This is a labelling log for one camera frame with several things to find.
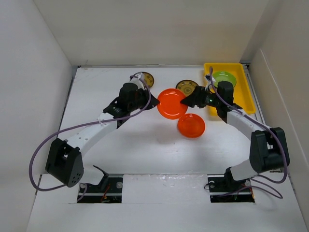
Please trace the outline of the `orange plate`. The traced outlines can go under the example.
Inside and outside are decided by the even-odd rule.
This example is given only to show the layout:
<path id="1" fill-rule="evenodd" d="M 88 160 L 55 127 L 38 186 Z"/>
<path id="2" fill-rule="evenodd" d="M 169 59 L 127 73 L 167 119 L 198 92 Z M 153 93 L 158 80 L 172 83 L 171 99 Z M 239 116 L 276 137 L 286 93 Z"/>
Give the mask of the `orange plate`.
<path id="1" fill-rule="evenodd" d="M 157 109 L 159 113 L 167 119 L 179 119 L 185 115 L 188 109 L 188 106 L 181 104 L 181 100 L 184 98 L 184 93 L 178 89 L 165 89 L 158 96 L 160 103 L 157 106 Z"/>
<path id="2" fill-rule="evenodd" d="M 185 114 L 177 123 L 177 129 L 184 137 L 194 139 L 200 137 L 205 129 L 204 120 L 196 114 Z"/>

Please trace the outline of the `green plate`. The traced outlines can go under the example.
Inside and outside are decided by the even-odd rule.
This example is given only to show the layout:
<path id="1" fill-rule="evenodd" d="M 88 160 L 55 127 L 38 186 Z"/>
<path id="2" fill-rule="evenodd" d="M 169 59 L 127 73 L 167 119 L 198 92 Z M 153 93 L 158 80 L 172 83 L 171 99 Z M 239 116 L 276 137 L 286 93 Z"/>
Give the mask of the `green plate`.
<path id="1" fill-rule="evenodd" d="M 233 74 L 226 71 L 216 71 L 212 74 L 214 86 L 217 88 L 219 82 L 226 81 L 230 82 L 233 87 L 236 86 L 236 78 Z"/>

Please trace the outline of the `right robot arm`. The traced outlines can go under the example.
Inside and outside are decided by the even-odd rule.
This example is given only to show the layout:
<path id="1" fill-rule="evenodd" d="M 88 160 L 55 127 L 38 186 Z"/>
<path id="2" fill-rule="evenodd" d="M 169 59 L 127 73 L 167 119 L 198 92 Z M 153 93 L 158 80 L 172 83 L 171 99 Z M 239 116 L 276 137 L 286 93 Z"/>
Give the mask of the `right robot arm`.
<path id="1" fill-rule="evenodd" d="M 216 108 L 222 121 L 250 140 L 248 159 L 225 171 L 223 184 L 226 189 L 235 190 L 241 181 L 255 176 L 275 184 L 285 181 L 290 160 L 284 130 L 280 127 L 271 128 L 248 116 L 234 103 L 234 88 L 230 82 L 219 82 L 214 92 L 196 86 L 189 96 L 181 100 L 181 104 L 192 108 Z"/>

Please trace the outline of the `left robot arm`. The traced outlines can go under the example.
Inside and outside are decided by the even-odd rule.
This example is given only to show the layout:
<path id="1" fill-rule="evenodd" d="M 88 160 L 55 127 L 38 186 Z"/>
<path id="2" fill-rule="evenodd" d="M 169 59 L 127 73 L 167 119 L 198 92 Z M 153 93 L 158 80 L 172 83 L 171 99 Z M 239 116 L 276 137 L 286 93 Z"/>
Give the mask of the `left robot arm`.
<path id="1" fill-rule="evenodd" d="M 75 186 L 84 174 L 83 156 L 97 142 L 133 117 L 132 112 L 138 110 L 141 113 L 159 103 L 142 84 L 123 84 L 119 96 L 96 121 L 87 123 L 83 130 L 66 140 L 56 138 L 51 143 L 45 170 L 63 185 L 69 188 Z"/>

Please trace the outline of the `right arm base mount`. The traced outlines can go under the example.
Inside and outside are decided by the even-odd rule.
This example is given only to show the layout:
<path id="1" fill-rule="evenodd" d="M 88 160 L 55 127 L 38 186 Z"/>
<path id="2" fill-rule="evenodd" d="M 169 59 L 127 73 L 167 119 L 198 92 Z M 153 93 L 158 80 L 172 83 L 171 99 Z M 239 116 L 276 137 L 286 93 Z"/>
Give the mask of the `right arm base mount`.
<path id="1" fill-rule="evenodd" d="M 231 174 L 210 174 L 204 189 L 210 194 L 211 203 L 254 203 L 251 181 L 232 179 Z"/>

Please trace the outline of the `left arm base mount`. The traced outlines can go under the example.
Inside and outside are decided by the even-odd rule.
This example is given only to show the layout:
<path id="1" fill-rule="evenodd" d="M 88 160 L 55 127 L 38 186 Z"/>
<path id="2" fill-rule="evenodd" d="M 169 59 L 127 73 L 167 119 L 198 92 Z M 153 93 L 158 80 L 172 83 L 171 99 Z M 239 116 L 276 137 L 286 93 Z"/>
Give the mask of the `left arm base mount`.
<path id="1" fill-rule="evenodd" d="M 84 171 L 77 203 L 121 203 L 123 181 L 123 174 L 109 174 L 93 165 Z"/>

